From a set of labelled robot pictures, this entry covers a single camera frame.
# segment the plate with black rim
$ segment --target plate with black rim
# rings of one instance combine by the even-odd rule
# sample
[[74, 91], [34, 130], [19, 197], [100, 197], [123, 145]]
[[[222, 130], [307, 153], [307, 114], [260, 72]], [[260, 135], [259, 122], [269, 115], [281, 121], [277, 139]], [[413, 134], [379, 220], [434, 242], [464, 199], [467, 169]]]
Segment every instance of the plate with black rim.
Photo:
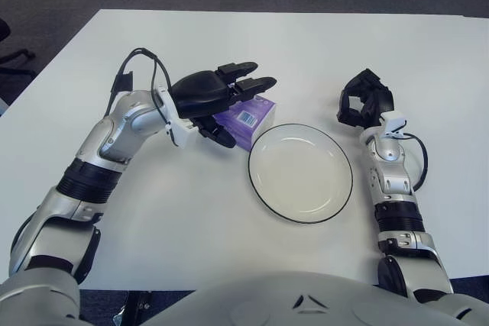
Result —
[[326, 133], [303, 124], [278, 125], [253, 144], [251, 184], [280, 217], [319, 223], [337, 215], [353, 188], [350, 162]]

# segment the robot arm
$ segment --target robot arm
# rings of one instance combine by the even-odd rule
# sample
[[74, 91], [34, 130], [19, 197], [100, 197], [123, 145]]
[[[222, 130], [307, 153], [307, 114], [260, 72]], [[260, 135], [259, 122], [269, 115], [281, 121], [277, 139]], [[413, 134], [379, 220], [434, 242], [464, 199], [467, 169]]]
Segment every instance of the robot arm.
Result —
[[[148, 50], [137, 50], [157, 59]], [[121, 97], [113, 112], [95, 125], [63, 178], [16, 236], [9, 265], [11, 278], [0, 292], [0, 319], [8, 320], [15, 312], [16, 324], [44, 322], [61, 314], [78, 318], [76, 283], [88, 275], [99, 244], [95, 223], [103, 216], [108, 197], [132, 157], [146, 139], [161, 130], [179, 147], [190, 143], [198, 131], [233, 147], [234, 138], [212, 114], [275, 84], [273, 78], [236, 81], [256, 68], [255, 63], [228, 64], [215, 72], [187, 76], [171, 88], [155, 86], [151, 91], [133, 91]], [[202, 126], [203, 119], [210, 122]], [[48, 315], [20, 322], [18, 308], [29, 308], [39, 297], [45, 300]]]
[[[350, 108], [350, 97], [364, 103], [360, 111]], [[485, 303], [453, 294], [432, 236], [425, 231], [414, 193], [426, 176], [427, 157], [421, 178], [413, 185], [404, 168], [404, 149], [399, 144], [405, 139], [406, 119], [394, 110], [391, 92], [369, 69], [343, 90], [338, 120], [365, 129], [360, 143], [380, 232], [378, 246], [385, 255], [377, 269], [380, 287], [467, 324], [486, 324], [489, 310]]]

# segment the purple tissue box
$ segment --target purple tissue box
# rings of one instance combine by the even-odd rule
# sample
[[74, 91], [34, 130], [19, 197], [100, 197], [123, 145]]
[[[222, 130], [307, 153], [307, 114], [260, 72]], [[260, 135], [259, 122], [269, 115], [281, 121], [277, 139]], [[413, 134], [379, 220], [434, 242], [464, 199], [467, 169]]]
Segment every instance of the purple tissue box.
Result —
[[275, 117], [275, 102], [256, 95], [246, 102], [238, 102], [229, 110], [214, 115], [236, 139], [236, 144], [250, 151], [257, 138], [268, 130]]

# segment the tabletop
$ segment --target tabletop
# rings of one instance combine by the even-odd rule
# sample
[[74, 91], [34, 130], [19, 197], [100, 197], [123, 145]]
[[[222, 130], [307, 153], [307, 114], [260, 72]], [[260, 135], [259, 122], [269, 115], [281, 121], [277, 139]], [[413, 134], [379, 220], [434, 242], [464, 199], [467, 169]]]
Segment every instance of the tabletop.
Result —
[[[342, 88], [367, 67], [407, 116], [405, 131], [428, 149], [427, 180], [416, 196], [449, 277], [489, 273], [488, 20], [101, 10], [0, 118], [0, 281], [18, 226], [102, 117], [114, 75], [135, 47], [156, 53], [172, 82], [226, 63], [258, 63], [251, 76], [278, 81], [264, 93], [277, 103], [274, 123], [308, 124], [333, 137], [350, 159], [354, 188], [333, 219], [288, 222], [254, 193], [248, 152], [203, 137], [181, 150], [157, 134], [109, 199], [82, 288], [199, 289], [272, 270], [376, 283], [381, 253], [361, 130], [335, 116]], [[143, 57], [128, 64], [135, 89], [149, 89], [152, 69]], [[416, 143], [403, 144], [414, 181], [421, 153]]]

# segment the chair base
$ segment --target chair base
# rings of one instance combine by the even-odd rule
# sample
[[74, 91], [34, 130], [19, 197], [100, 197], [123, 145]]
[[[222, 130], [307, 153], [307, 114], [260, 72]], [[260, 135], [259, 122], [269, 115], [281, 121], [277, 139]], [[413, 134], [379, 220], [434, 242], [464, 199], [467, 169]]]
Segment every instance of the chair base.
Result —
[[17, 59], [20, 55], [25, 55], [29, 60], [36, 57], [36, 54], [28, 49], [20, 49], [15, 51], [14, 53], [10, 53], [9, 55], [0, 57], [0, 64], [7, 63], [10, 60]]
[[10, 76], [30, 76], [34, 79], [37, 73], [29, 69], [12, 69], [12, 68], [0, 68], [0, 74], [7, 74]]

